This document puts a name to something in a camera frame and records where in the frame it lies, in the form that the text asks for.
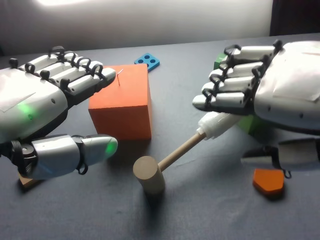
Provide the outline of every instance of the green block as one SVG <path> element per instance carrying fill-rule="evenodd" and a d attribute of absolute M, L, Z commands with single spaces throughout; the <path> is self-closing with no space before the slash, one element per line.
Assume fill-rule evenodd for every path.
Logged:
<path fill-rule="evenodd" d="M 213 70 L 218 69 L 220 66 L 220 63 L 222 62 L 222 60 L 225 60 L 226 57 L 227 57 L 227 55 L 225 55 L 224 53 L 219 53 L 215 59 L 215 62 L 213 65 Z"/>
<path fill-rule="evenodd" d="M 258 128 L 264 127 L 265 122 L 260 118 L 249 115 L 244 116 L 237 125 L 247 134 L 253 136 Z"/>

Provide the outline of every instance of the white wrapped grip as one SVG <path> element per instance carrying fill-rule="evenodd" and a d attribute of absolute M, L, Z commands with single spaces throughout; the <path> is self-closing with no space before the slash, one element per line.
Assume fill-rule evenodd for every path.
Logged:
<path fill-rule="evenodd" d="M 242 116 L 239 115 L 211 111 L 200 119 L 197 132 L 199 134 L 205 133 L 205 140 L 215 139 L 235 125 L 241 118 Z"/>

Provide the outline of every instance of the wooden mallet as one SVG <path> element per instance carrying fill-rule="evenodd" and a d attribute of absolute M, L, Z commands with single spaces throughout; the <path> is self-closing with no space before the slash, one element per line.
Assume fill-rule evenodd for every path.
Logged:
<path fill-rule="evenodd" d="M 140 157 L 133 165 L 133 173 L 145 193 L 156 195 L 165 189 L 162 172 L 203 139 L 217 138 L 240 120 L 240 116 L 228 113 L 207 113 L 200 121 L 197 133 L 174 150 L 161 162 L 151 156 Z"/>

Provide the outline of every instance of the large orange box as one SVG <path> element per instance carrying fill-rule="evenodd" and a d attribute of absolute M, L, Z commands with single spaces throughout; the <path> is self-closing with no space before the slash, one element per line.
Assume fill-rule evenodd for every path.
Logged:
<path fill-rule="evenodd" d="M 113 83 L 89 99 L 89 113 L 98 134 L 118 140 L 150 139 L 152 109 L 146 64 L 108 66 L 119 73 Z"/>

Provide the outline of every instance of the gray tablecloth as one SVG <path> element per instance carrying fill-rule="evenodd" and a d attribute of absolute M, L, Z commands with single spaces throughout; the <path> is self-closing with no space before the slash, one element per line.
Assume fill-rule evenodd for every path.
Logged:
<path fill-rule="evenodd" d="M 280 36 L 284 42 L 320 40 L 320 34 Z M 116 156 L 23 192 L 17 169 L 5 157 L 0 168 L 1 240 L 274 240 L 320 238 L 320 171 L 294 172 L 285 195 L 270 201 L 252 186 L 243 152 L 263 143 L 303 135 L 262 129 L 256 139 L 233 127 L 203 141 L 164 172 L 165 194 L 147 199 L 132 173 L 135 160 L 158 161 L 195 133 L 204 115 L 191 101 L 208 81 L 217 54 L 231 44 L 271 45 L 276 37 L 88 50 L 81 56 L 105 65 L 133 64 L 144 53 L 160 60 L 149 73 L 152 140 L 121 142 Z M 15 56 L 25 63 L 39 54 Z M 0 58 L 0 68 L 10 57 Z M 74 106 L 52 134 L 96 133 L 88 101 Z"/>

